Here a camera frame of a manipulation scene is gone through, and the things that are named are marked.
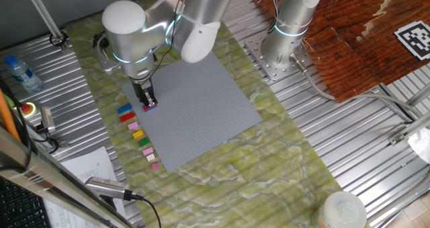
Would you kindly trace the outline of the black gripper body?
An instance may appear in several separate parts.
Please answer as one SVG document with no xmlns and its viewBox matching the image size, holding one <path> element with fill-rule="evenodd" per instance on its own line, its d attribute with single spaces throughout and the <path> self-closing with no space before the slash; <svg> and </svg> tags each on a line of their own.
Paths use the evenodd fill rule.
<svg viewBox="0 0 430 228">
<path fill-rule="evenodd" d="M 144 92 L 154 93 L 152 79 L 131 79 L 135 94 L 143 94 Z"/>
</svg>

